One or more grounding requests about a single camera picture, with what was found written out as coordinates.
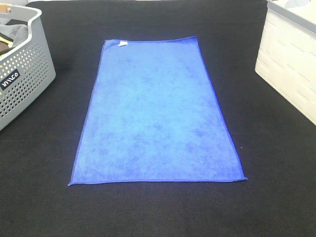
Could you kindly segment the blue microfiber towel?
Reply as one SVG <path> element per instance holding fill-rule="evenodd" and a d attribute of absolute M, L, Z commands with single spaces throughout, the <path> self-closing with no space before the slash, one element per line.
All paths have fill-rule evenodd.
<path fill-rule="evenodd" d="M 105 41 L 71 185 L 245 179 L 196 37 Z"/>

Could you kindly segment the black table cover mat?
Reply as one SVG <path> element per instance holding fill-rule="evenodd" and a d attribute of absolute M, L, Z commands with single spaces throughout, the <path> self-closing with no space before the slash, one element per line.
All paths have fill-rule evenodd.
<path fill-rule="evenodd" d="M 313 237 L 316 128 L 254 71 L 264 0 L 36 1 L 52 84 L 0 133 L 3 237 Z M 196 36 L 246 181 L 69 186 L 106 39 Z"/>

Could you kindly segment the grey perforated laundry basket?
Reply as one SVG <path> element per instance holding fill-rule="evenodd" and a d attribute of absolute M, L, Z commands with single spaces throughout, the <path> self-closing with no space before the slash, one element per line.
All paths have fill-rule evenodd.
<path fill-rule="evenodd" d="M 56 72 L 37 8 L 10 5 L 1 18 L 27 22 L 28 38 L 0 58 L 0 127 L 19 116 L 55 79 Z"/>

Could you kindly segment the white plastic storage crate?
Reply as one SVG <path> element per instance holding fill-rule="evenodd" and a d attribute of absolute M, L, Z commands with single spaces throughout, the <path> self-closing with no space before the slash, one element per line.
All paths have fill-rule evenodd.
<path fill-rule="evenodd" d="M 255 72 L 316 121 L 316 2 L 269 0 Z"/>

